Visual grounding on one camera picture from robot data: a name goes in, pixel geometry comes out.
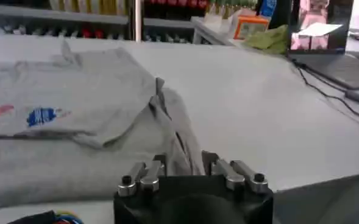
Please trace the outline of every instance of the black cable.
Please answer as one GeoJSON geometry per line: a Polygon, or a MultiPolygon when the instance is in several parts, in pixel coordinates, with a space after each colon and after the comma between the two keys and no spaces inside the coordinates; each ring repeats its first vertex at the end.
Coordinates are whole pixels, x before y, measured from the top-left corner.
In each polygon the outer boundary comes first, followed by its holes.
{"type": "Polygon", "coordinates": [[[312,85],[311,83],[309,83],[308,80],[307,80],[307,78],[305,78],[304,73],[301,71],[301,67],[300,67],[301,64],[297,64],[296,61],[293,61],[293,64],[294,64],[294,66],[297,68],[297,70],[300,72],[300,75],[301,75],[302,79],[304,80],[305,85],[309,86],[310,88],[315,89],[317,92],[319,92],[320,94],[322,94],[325,98],[335,99],[335,100],[340,101],[340,102],[343,103],[343,104],[347,107],[347,109],[349,109],[354,115],[359,116],[359,112],[356,112],[353,108],[351,108],[351,106],[350,106],[346,101],[344,101],[342,98],[328,95],[327,93],[323,92],[323,91],[322,91],[321,89],[319,89],[318,87],[316,87],[316,86],[312,85]]]}
{"type": "Polygon", "coordinates": [[[320,78],[320,77],[319,77],[317,74],[315,74],[314,72],[311,72],[309,69],[305,69],[305,67],[302,68],[302,69],[304,69],[307,73],[309,73],[310,75],[312,75],[315,79],[319,80],[320,82],[326,84],[327,86],[329,86],[329,87],[331,87],[331,88],[334,88],[334,89],[336,89],[336,90],[339,90],[339,91],[341,91],[342,93],[347,92],[347,90],[342,89],[342,88],[340,88],[340,87],[338,87],[338,86],[335,86],[335,85],[333,85],[333,84],[331,84],[331,83],[325,81],[324,79],[320,78]]]}

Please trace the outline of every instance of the white counter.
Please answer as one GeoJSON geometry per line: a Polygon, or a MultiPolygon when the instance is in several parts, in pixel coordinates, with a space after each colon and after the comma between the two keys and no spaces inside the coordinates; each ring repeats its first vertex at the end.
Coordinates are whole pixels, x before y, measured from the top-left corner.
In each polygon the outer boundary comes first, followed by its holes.
{"type": "MultiPolygon", "coordinates": [[[[68,42],[73,51],[127,49],[183,97],[202,150],[243,160],[276,192],[359,174],[359,122],[305,87],[282,58],[227,46],[68,42]]],[[[0,61],[47,61],[60,43],[0,35],[0,61]]]]}

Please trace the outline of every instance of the gray t-shirt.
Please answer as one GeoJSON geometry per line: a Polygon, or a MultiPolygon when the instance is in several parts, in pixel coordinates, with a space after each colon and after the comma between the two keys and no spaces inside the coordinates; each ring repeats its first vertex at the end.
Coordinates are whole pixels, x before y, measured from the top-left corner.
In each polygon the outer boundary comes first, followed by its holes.
{"type": "Polygon", "coordinates": [[[64,55],[0,65],[0,136],[59,132],[102,145],[124,133],[156,92],[153,76],[124,49],[64,55]]]}
{"type": "Polygon", "coordinates": [[[135,163],[157,154],[168,175],[204,174],[178,94],[124,49],[67,48],[53,63],[0,65],[0,207],[111,199],[135,163]]]}

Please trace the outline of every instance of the orange box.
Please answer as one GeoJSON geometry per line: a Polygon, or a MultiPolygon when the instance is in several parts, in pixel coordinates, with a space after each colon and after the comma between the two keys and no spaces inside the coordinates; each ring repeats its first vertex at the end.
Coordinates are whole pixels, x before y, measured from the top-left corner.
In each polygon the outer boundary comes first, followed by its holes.
{"type": "Polygon", "coordinates": [[[269,20],[260,16],[243,16],[238,17],[238,25],[236,27],[233,39],[243,40],[247,35],[258,31],[265,31],[269,26],[269,20]]]}

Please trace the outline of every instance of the blue label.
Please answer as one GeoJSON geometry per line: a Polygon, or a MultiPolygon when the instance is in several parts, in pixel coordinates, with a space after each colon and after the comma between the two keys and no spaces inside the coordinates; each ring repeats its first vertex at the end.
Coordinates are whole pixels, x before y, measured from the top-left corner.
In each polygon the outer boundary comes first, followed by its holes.
{"type": "Polygon", "coordinates": [[[277,6],[277,0],[264,0],[260,7],[260,15],[266,17],[272,17],[274,9],[277,6]]]}
{"type": "Polygon", "coordinates": [[[36,125],[43,125],[47,122],[53,121],[56,118],[56,112],[53,108],[38,107],[29,113],[29,117],[26,119],[29,127],[36,125]]]}

